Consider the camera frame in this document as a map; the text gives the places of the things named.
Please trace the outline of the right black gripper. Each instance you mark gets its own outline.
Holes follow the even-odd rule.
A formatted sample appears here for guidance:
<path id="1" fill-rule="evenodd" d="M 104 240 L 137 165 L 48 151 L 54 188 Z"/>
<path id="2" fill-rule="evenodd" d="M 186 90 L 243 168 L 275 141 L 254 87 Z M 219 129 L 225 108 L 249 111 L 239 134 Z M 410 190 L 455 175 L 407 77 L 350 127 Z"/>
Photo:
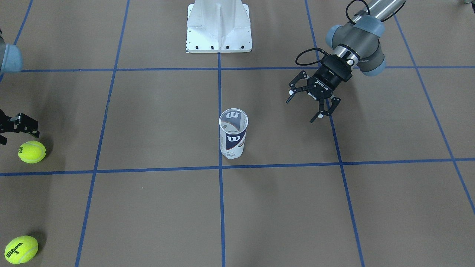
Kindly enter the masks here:
<path id="1" fill-rule="evenodd" d="M 7 138 L 2 134 L 6 132 L 23 132 L 32 135 L 34 138 L 40 137 L 38 130 L 39 122 L 24 113 L 19 113 L 14 117 L 5 115 L 0 110 L 0 143 L 5 145 Z"/>

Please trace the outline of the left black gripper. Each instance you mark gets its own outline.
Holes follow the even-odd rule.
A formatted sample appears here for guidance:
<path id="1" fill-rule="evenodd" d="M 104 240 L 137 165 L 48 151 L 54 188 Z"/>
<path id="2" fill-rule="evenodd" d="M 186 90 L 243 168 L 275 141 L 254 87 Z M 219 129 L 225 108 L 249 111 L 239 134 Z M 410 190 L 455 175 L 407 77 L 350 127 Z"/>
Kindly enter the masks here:
<path id="1" fill-rule="evenodd" d="M 341 82 L 347 82 L 352 77 L 351 72 L 355 61 L 353 59 L 345 60 L 337 55 L 325 55 L 320 63 L 321 65 L 314 75 L 309 75 L 307 71 L 302 70 L 289 83 L 290 96 L 286 100 L 286 103 L 289 103 L 300 92 L 305 92 L 316 100 L 318 112 L 310 119 L 310 123 L 313 123 L 317 118 L 331 116 L 336 110 L 341 98 L 332 96 L 333 92 Z M 325 110 L 326 100 L 330 104 L 327 110 Z"/>

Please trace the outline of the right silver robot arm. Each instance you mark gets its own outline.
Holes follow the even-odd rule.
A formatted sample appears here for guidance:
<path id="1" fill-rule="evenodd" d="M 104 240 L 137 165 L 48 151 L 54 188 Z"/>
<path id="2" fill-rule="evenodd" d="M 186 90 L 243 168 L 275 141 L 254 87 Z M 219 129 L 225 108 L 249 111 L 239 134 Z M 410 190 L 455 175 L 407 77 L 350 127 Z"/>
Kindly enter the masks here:
<path id="1" fill-rule="evenodd" d="M 0 33 L 0 59 L 1 74 L 18 73 L 23 69 L 22 53 L 15 44 L 5 42 L 2 32 Z M 0 110 L 1 134 L 6 132 L 23 132 L 34 138 L 39 138 L 38 124 L 37 120 L 24 113 L 8 116 L 3 110 Z"/>

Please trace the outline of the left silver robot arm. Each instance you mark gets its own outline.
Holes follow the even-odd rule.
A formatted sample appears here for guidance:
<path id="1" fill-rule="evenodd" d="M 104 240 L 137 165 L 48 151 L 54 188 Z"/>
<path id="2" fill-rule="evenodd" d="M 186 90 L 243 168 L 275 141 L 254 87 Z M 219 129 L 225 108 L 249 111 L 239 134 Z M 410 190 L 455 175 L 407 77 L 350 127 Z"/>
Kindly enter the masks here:
<path id="1" fill-rule="evenodd" d="M 326 34 L 330 53 L 319 47 L 312 48 L 323 57 L 316 63 L 319 68 L 313 75 L 301 71 L 290 83 L 289 100 L 305 92 L 318 102 L 317 118 L 331 116 L 341 99 L 334 96 L 334 90 L 341 82 L 352 77 L 355 67 L 365 76 L 379 75 L 386 67 L 380 38 L 385 32 L 384 22 L 393 17 L 404 5 L 404 0 L 363 1 L 364 9 L 347 16 L 345 25 L 335 25 Z"/>

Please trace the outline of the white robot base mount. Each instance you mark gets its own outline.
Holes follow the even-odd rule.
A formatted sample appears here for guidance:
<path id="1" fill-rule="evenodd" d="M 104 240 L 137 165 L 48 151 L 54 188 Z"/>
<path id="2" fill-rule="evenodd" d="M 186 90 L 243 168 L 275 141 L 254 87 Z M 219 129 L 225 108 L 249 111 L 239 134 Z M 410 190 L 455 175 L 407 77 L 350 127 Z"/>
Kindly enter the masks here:
<path id="1" fill-rule="evenodd" d="M 252 51 L 249 6 L 241 0 L 196 0 L 187 11 L 186 52 Z"/>

